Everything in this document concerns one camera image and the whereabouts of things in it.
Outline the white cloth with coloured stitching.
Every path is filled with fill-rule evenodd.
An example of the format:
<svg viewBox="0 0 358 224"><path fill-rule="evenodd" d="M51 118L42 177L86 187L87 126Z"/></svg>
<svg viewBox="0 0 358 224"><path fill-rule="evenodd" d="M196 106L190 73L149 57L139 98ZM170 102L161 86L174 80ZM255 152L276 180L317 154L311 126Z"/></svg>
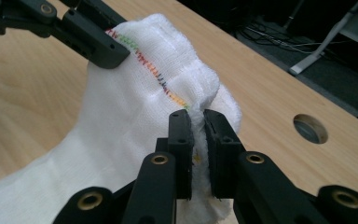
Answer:
<svg viewBox="0 0 358 224"><path fill-rule="evenodd" d="M69 200L91 186L121 189L184 109L195 137L192 197L177 205L177 224L216 224L231 212L211 193L206 109L234 130L241 109L218 75L162 14L121 23L107 35L129 50L115 69L88 66L88 84L75 127L47 155L0 180L0 224L52 224Z"/></svg>

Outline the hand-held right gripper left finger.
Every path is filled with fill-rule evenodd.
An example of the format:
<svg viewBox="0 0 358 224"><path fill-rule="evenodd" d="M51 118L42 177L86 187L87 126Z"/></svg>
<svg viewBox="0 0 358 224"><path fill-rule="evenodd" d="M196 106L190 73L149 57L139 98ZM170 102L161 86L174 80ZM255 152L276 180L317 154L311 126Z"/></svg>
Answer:
<svg viewBox="0 0 358 224"><path fill-rule="evenodd" d="M157 140L156 151L175 157L176 197L181 200L192 198L192 153L194 137L191 119L185 109L169 115L168 136Z"/></svg>

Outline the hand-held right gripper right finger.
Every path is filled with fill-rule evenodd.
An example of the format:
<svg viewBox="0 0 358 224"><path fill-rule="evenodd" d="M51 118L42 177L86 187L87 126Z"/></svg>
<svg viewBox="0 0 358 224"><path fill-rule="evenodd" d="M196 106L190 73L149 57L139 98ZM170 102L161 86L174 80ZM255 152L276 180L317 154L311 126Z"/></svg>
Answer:
<svg viewBox="0 0 358 224"><path fill-rule="evenodd" d="M244 147L224 114L210 109L203 114L212 195L233 199L238 183L236 163Z"/></svg>

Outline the white metal desk frame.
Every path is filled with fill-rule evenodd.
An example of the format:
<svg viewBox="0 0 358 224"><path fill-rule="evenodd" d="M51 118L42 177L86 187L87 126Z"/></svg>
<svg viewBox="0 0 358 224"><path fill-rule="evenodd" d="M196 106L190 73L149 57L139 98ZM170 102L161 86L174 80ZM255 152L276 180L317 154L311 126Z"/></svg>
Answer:
<svg viewBox="0 0 358 224"><path fill-rule="evenodd" d="M332 40L338 35L344 35L350 40L358 43L358 0L356 3L346 12L343 18L337 22L333 28L329 31L324 41L319 47L313 51L310 55L305 57L299 63L296 63L288 69L288 72L292 76L301 74L304 70L310 67L313 63L317 62L323 55L326 47L332 43Z"/></svg>

